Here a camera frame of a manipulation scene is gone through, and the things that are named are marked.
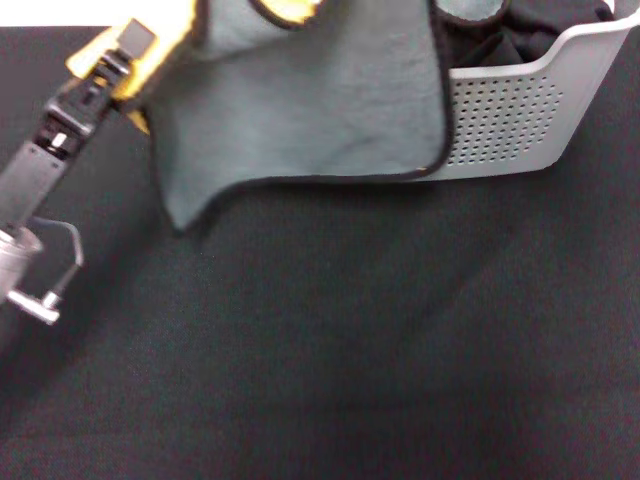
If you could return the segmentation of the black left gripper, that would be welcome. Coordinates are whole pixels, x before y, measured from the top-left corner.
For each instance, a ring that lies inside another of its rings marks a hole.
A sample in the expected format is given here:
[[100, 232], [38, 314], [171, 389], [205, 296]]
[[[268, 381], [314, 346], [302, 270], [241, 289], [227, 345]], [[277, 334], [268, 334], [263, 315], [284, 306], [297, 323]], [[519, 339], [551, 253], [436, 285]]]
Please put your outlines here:
[[54, 95], [41, 122], [1, 172], [1, 228], [26, 225], [95, 136], [112, 108], [114, 87], [71, 82]]

